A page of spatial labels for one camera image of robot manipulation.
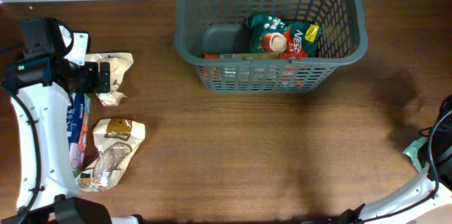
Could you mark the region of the grey plastic shopping basket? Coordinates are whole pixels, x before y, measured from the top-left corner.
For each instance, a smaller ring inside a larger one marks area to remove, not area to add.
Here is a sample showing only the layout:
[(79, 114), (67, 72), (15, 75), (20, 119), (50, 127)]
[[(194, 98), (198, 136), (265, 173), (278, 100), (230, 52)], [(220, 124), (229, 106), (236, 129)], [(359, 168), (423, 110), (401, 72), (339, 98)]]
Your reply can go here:
[(303, 93), (368, 38), (362, 0), (177, 0), (175, 46), (211, 90)]

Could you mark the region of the orange spaghetti packet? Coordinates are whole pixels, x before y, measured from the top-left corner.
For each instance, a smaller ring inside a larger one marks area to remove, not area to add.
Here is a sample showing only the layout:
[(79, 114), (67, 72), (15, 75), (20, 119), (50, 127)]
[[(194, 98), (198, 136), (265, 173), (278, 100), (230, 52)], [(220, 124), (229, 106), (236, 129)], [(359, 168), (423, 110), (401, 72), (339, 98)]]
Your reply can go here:
[[(307, 58), (308, 54), (302, 51), (299, 54), (291, 52), (266, 52), (255, 54), (206, 54), (205, 59), (241, 59), (245, 61), (256, 60), (300, 60)], [(266, 87), (278, 83), (279, 87), (286, 87), (290, 83), (295, 86), (302, 86), (301, 79), (292, 79), (297, 70), (296, 66), (287, 66), (280, 68), (279, 66), (257, 66), (257, 65), (243, 65), (243, 66), (202, 66), (202, 79), (214, 83), (220, 83), (224, 80), (229, 85), (238, 83), (265, 83)]]

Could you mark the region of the green Nescafe coffee bag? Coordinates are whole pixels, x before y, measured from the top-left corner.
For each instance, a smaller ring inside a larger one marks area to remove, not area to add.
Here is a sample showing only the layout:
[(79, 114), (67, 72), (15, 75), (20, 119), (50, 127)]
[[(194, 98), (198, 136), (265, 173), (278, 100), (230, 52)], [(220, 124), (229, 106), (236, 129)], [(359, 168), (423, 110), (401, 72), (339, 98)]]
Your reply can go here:
[(319, 25), (283, 21), (267, 14), (255, 13), (245, 20), (250, 33), (250, 53), (305, 51), (308, 57), (315, 57), (317, 44), (323, 28)]

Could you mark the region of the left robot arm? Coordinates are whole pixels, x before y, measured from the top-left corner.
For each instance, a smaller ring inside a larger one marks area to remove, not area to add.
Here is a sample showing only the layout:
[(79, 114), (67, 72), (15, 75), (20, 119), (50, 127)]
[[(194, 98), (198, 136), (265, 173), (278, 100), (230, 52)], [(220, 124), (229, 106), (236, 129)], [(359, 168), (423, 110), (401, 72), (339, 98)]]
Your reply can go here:
[(143, 223), (112, 217), (82, 199), (69, 156), (67, 111), (72, 93), (107, 93), (110, 65), (85, 60), (90, 37), (57, 18), (20, 23), (24, 49), (1, 80), (11, 96), (20, 136), (21, 182), (17, 213), (3, 223)]

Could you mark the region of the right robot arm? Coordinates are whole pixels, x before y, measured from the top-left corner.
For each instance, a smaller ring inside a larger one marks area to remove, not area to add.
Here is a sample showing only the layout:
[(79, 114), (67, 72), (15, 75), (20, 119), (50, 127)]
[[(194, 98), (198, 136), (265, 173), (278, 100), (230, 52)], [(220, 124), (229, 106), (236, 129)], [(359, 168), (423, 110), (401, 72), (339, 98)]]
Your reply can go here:
[(451, 204), (451, 96), (442, 101), (435, 123), (420, 135), (404, 151), (417, 176), (379, 201), (346, 210), (336, 223), (409, 223)]

